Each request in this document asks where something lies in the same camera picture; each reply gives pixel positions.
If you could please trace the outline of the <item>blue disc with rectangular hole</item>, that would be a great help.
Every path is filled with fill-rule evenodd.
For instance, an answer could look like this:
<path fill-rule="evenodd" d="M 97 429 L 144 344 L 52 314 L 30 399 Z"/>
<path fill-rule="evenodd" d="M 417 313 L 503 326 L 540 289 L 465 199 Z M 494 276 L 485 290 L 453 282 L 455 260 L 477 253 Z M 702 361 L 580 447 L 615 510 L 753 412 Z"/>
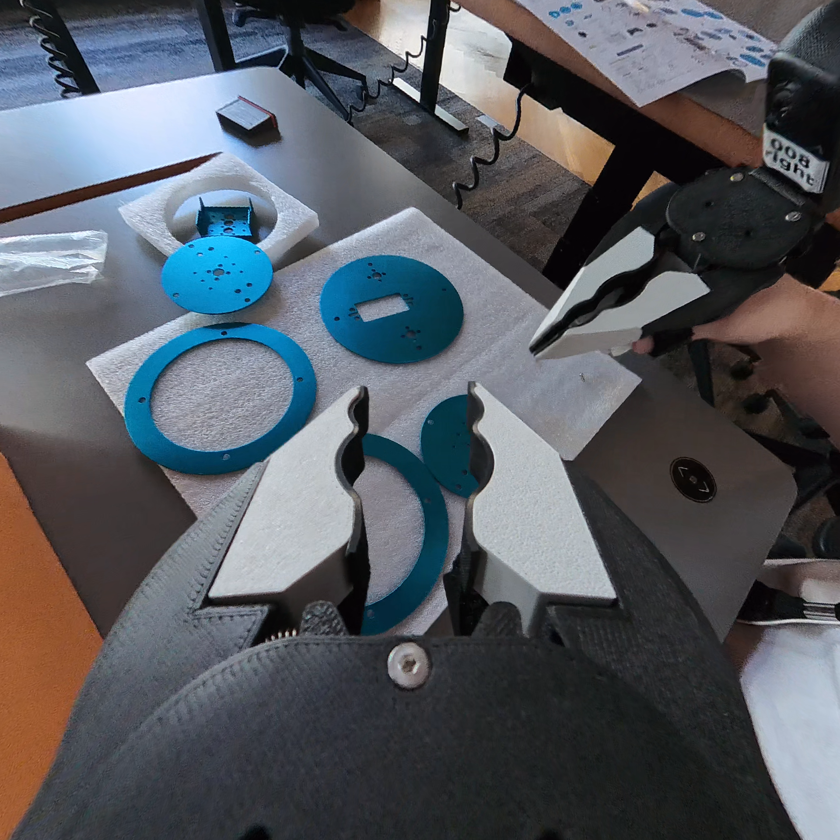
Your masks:
<path fill-rule="evenodd" d="M 397 297 L 404 311 L 366 321 L 364 303 Z M 435 268 L 399 255 L 368 255 L 335 270 L 322 287 L 324 326 L 346 350 L 385 364 L 412 364 L 442 353 L 458 337 L 464 307 Z"/>

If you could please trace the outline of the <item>blue round perforated plate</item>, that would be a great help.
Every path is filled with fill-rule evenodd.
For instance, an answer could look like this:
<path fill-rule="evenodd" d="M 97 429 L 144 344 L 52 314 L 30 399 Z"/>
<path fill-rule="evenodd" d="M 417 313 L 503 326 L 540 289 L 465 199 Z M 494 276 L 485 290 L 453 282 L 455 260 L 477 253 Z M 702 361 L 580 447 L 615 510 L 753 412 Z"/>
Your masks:
<path fill-rule="evenodd" d="M 256 244 L 207 236 L 178 248 L 164 263 L 161 284 L 179 307 L 204 314 L 243 310 L 270 287 L 274 270 Z"/>
<path fill-rule="evenodd" d="M 448 491 L 468 498 L 478 487 L 469 470 L 471 446 L 467 427 L 467 395 L 451 396 L 437 404 L 423 421 L 423 462 L 436 481 Z"/>

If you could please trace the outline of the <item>round black desk controller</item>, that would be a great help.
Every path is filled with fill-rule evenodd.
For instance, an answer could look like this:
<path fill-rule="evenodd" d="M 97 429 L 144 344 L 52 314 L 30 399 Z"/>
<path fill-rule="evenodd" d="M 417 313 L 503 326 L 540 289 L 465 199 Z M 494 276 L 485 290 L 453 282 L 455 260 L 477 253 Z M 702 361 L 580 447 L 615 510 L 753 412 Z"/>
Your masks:
<path fill-rule="evenodd" d="M 709 468 L 694 458 L 675 458 L 668 472 L 677 491 L 690 501 L 708 503 L 717 494 L 717 482 Z"/>

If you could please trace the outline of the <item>white foam frame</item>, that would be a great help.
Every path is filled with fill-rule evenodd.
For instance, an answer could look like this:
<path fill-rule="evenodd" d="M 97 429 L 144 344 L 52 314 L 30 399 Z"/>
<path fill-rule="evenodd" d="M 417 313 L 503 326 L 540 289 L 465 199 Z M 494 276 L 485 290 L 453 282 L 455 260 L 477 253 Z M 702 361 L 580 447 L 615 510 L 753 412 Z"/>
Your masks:
<path fill-rule="evenodd" d="M 182 244 L 172 232 L 175 212 L 194 196 L 217 191 L 240 191 L 258 196 L 274 207 L 276 223 L 258 246 L 273 266 L 290 248 L 319 227 L 316 212 L 231 153 L 220 153 L 189 172 L 178 175 L 152 193 L 119 208 L 133 231 L 165 256 Z"/>

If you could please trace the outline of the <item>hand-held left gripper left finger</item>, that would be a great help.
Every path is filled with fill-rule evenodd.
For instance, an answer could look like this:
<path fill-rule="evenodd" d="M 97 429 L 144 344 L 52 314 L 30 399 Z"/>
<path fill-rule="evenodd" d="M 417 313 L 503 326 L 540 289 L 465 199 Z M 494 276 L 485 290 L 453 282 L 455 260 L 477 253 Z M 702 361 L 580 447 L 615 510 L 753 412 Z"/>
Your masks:
<path fill-rule="evenodd" d="M 361 634 L 370 583 L 362 501 L 369 394 L 350 388 L 267 460 L 209 590 L 213 603 L 271 604 L 294 626 L 334 604 Z"/>

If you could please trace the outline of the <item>blue metal U bracket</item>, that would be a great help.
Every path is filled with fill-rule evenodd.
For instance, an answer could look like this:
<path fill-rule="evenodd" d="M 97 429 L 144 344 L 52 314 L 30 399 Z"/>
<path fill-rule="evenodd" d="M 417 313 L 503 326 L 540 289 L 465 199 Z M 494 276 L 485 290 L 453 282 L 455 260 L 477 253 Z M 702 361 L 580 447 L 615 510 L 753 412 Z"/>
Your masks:
<path fill-rule="evenodd" d="M 256 242 L 259 224 L 252 201 L 246 205 L 207 205 L 198 197 L 196 230 L 201 238 L 236 237 Z"/>

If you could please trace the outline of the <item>printed instruction sheet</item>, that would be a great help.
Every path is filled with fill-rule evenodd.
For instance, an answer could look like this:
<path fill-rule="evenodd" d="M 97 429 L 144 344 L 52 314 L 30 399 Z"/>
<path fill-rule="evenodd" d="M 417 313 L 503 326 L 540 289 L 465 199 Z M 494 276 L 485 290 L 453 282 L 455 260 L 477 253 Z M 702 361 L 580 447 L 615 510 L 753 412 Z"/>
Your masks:
<path fill-rule="evenodd" d="M 698 1 L 519 3 L 638 107 L 725 71 L 767 77 L 777 45 Z"/>

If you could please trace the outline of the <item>grey desk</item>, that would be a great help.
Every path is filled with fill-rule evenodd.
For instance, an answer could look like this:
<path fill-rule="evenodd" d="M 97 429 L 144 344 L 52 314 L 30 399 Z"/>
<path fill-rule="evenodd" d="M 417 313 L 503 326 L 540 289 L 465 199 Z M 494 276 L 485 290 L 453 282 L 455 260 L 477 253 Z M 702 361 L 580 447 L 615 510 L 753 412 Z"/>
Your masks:
<path fill-rule="evenodd" d="M 278 134 L 224 129 L 215 111 L 237 96 L 273 112 Z M 161 556 L 244 474 L 186 475 L 145 457 L 88 368 L 100 354 L 195 313 L 165 295 L 165 255 L 119 212 L 154 187 L 130 190 L 122 182 L 163 185 L 225 152 L 318 215 L 318 228 L 281 257 L 278 272 L 415 208 L 547 310 L 560 296 L 277 71 L 239 70 L 2 112 L 2 236 L 108 234 L 101 280 L 2 298 L 2 453 L 101 636 Z M 207 338 L 190 339 L 178 359 L 226 338 L 284 357 L 292 391 L 303 387 L 295 375 L 314 373 L 295 341 L 263 324 L 198 330 Z M 724 638 L 791 510 L 791 473 L 657 360 L 630 353 L 616 362 L 639 383 L 570 460 L 570 479 L 588 517 L 609 500 L 626 513 Z M 677 491 L 669 466 L 681 456 L 709 468 L 713 500 L 696 503 Z"/>

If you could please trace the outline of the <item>person's right hand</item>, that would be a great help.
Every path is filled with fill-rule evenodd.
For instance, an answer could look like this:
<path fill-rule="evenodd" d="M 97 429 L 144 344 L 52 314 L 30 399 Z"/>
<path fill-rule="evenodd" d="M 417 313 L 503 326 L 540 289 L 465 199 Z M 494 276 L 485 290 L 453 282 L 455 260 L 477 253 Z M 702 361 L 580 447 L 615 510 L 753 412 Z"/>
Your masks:
<path fill-rule="evenodd" d="M 791 276 L 783 276 L 753 294 L 731 314 L 692 328 L 688 342 L 758 345 L 788 340 L 796 334 L 801 304 L 811 291 Z"/>

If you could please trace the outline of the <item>clear plastic bag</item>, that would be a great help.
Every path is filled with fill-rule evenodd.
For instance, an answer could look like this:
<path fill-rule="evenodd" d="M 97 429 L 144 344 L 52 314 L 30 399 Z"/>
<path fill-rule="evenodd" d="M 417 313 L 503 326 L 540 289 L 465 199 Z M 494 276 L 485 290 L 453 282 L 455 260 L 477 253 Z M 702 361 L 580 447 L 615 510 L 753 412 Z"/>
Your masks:
<path fill-rule="evenodd" d="M 1 238 L 1 297 L 94 282 L 108 243 L 108 234 L 100 230 Z"/>

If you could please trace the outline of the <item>white foam sheet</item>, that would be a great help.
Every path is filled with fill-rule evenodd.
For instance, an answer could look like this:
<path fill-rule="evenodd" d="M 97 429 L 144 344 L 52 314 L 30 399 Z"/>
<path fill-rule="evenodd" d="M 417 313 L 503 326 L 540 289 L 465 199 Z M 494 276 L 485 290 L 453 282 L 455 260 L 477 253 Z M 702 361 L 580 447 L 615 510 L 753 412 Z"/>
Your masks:
<path fill-rule="evenodd" d="M 385 364 L 346 350 L 324 326 L 319 300 L 331 274 L 353 260 L 390 255 L 417 259 L 454 285 L 464 307 L 458 337 L 435 357 Z M 421 459 L 428 413 L 478 382 L 573 460 L 632 394 L 639 377 L 603 353 L 537 361 L 529 341 L 546 307 L 423 213 L 410 208 L 321 249 L 274 276 L 255 306 L 232 316 L 187 313 L 89 360 L 87 366 L 122 412 L 142 363 L 183 333 L 216 322 L 256 322 L 286 334 L 316 375 L 317 417 L 355 385 L 370 395 L 369 430 Z M 579 373 L 584 373 L 583 383 Z M 222 338 L 184 352 L 150 396 L 161 433 L 197 450 L 238 447 L 261 437 L 286 411 L 293 389 L 285 358 L 271 348 Z"/>

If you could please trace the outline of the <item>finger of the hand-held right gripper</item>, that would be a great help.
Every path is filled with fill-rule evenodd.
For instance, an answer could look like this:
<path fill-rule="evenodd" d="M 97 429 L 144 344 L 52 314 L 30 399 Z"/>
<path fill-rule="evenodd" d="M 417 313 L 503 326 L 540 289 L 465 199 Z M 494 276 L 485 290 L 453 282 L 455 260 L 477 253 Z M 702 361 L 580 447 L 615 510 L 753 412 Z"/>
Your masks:
<path fill-rule="evenodd" d="M 569 330 L 612 308 L 638 283 L 657 256 L 656 237 L 636 227 L 584 265 L 532 336 L 529 348 L 553 347 Z"/>
<path fill-rule="evenodd" d="M 579 327 L 569 327 L 541 349 L 534 341 L 531 353 L 538 360 L 569 358 L 593 351 L 627 351 L 642 336 L 643 327 L 710 292 L 707 284 L 688 272 L 669 270 L 651 279 L 628 303 L 608 308 Z"/>

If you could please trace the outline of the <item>person's right forearm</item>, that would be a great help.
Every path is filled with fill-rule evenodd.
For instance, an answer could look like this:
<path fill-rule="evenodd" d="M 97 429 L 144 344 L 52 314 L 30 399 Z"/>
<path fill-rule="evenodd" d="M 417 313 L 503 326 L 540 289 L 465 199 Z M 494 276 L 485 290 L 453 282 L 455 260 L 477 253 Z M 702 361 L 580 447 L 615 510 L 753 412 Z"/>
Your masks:
<path fill-rule="evenodd" d="M 839 443 L 839 302 L 784 276 L 763 290 L 749 340 L 793 404 Z"/>

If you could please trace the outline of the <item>small black box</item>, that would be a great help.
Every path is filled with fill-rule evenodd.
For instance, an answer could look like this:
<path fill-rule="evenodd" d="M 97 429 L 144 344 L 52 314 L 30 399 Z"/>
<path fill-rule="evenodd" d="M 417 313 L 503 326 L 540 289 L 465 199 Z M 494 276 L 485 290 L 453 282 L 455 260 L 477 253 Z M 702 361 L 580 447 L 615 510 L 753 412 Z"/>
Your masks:
<path fill-rule="evenodd" d="M 276 115 L 243 96 L 217 108 L 215 114 L 224 129 L 244 136 L 259 137 L 279 132 Z"/>

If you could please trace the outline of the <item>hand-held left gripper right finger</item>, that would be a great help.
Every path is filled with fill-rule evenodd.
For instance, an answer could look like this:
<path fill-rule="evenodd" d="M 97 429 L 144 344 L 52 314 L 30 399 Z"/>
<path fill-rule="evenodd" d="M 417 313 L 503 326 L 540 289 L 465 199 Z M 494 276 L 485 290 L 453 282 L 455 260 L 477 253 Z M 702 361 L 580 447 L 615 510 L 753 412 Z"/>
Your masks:
<path fill-rule="evenodd" d="M 456 635 L 491 604 L 535 635 L 552 605 L 614 608 L 617 594 L 560 454 L 476 381 L 468 385 L 469 467 L 478 487 L 446 596 Z"/>

